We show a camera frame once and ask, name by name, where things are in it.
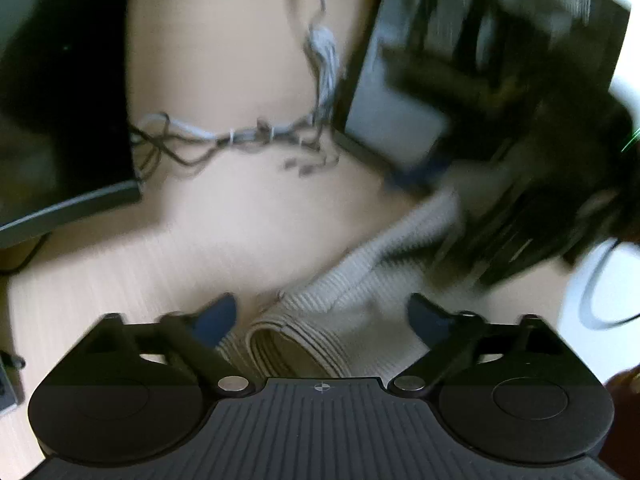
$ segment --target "striped fabric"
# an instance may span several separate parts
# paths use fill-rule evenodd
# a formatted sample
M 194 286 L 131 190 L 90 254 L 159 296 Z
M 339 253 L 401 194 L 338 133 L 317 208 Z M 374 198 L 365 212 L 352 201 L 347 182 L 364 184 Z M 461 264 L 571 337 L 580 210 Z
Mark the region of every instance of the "striped fabric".
M 221 354 L 254 379 L 375 376 L 386 384 L 428 350 L 406 322 L 406 298 L 440 298 L 423 263 L 382 259 L 442 239 L 459 217 L 455 192 L 437 193 L 333 269 L 281 291 L 248 328 L 224 339 Z M 463 302 L 454 300 L 453 309 L 463 310 Z M 444 303 L 450 308 L 451 298 Z

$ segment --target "wooden desk surface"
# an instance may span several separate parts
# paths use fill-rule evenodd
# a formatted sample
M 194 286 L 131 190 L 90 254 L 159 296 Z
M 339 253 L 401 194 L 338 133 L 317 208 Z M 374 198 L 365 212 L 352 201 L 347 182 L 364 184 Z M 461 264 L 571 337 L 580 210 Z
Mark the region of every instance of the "wooden desk surface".
M 343 54 L 371 3 L 328 0 L 326 24 Z M 301 45 L 317 4 L 130 0 L 131 117 L 166 110 L 220 131 L 305 113 L 314 80 Z M 27 360 L 27 399 L 101 314 L 150 322 L 232 291 L 246 320 L 256 294 L 318 272 L 411 207 L 381 197 L 380 177 L 348 156 L 311 178 L 283 171 L 296 153 L 227 151 L 195 178 L 165 163 L 140 204 L 55 231 L 24 272 L 0 282 L 0 346 Z M 524 280 L 495 293 L 496 312 L 540 311 L 544 283 L 542 310 L 555 316 L 565 278 L 544 266 Z M 42 460 L 26 403 L 0 419 L 0 443 L 3 480 L 23 478 Z

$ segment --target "black circular cover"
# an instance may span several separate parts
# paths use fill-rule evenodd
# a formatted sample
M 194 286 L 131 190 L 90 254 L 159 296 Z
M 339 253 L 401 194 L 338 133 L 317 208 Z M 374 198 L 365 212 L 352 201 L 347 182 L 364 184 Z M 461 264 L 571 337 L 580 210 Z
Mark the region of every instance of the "black circular cover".
M 202 409 L 200 388 L 180 370 L 108 352 L 60 363 L 31 397 L 29 421 L 47 451 L 113 465 L 171 448 Z
M 613 418 L 609 394 L 584 370 L 560 356 L 507 354 L 446 381 L 440 413 L 453 433 L 485 454 L 562 462 L 597 446 Z

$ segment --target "bundled cable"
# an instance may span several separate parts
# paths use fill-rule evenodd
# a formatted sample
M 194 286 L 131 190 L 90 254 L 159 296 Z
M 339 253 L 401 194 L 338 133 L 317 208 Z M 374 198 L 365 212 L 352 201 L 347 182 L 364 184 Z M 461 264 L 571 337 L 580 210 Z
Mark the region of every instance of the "bundled cable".
M 201 168 L 222 148 L 235 147 L 247 153 L 255 153 L 274 142 L 297 145 L 316 156 L 315 160 L 290 158 L 285 161 L 285 168 L 297 167 L 301 176 L 334 167 L 338 163 L 339 155 L 332 140 L 333 153 L 329 155 L 325 152 L 321 145 L 321 137 L 325 131 L 329 137 L 332 134 L 331 122 L 340 61 L 334 35 L 328 28 L 319 25 L 325 13 L 326 0 L 320 0 L 320 9 L 311 20 L 305 43 L 306 56 L 318 80 L 316 104 L 311 112 L 290 124 L 271 126 L 267 121 L 258 119 L 253 128 L 231 130 L 224 134 L 214 134 L 197 128 L 164 112 L 149 114 L 137 126 L 130 126 L 136 150 L 147 150 L 138 166 L 140 179 L 148 180 L 158 169 L 164 156 L 186 168 Z M 156 121 L 163 121 L 164 126 L 160 134 L 152 135 L 148 133 L 147 128 Z M 311 137 L 305 135 L 310 128 L 314 132 Z M 180 145 L 197 145 L 203 152 L 198 157 L 188 160 L 180 156 L 177 148 L 174 148 Z

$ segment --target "metal screw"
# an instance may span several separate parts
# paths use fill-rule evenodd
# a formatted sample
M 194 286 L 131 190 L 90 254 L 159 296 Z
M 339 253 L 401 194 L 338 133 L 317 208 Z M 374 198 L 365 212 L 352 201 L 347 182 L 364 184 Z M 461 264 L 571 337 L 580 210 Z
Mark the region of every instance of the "metal screw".
M 418 392 L 426 386 L 424 381 L 415 375 L 400 376 L 394 380 L 394 384 L 404 392 Z
M 249 381 L 238 375 L 229 375 L 218 381 L 218 387 L 224 392 L 241 392 L 247 389 Z

